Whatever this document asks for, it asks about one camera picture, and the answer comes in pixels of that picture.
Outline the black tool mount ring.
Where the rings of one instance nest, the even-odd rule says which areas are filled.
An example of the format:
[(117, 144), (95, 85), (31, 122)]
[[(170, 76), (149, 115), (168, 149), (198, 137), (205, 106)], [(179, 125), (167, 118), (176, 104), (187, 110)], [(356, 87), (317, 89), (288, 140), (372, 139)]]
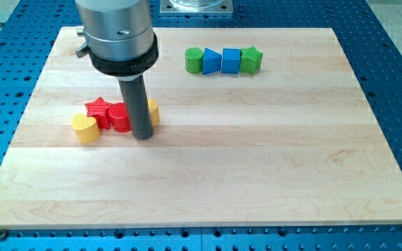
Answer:
[(129, 61), (107, 61), (96, 56), (91, 50), (88, 55), (92, 66), (99, 72), (113, 77), (129, 77), (142, 74), (152, 67), (158, 59), (158, 39), (152, 32), (154, 40), (152, 46), (142, 56)]

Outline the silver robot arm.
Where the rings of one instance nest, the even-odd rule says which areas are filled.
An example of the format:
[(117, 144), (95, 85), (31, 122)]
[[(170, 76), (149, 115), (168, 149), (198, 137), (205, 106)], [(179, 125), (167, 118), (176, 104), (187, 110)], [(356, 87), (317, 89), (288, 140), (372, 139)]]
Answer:
[(136, 139), (153, 135), (143, 74), (158, 59), (147, 0), (76, 0), (83, 23), (77, 57), (89, 56), (99, 72), (116, 77)]

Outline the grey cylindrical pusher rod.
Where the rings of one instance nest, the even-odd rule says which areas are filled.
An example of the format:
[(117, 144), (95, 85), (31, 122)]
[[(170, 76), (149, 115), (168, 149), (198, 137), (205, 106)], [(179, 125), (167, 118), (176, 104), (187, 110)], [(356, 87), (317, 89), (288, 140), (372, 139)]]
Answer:
[(149, 139), (153, 127), (143, 76), (120, 77), (118, 83), (134, 138)]

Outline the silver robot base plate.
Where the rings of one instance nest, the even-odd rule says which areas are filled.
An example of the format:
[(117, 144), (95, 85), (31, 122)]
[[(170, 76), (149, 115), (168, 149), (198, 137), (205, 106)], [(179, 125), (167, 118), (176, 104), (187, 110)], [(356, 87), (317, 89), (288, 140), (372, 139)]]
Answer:
[(233, 0), (161, 0), (160, 13), (231, 14)]

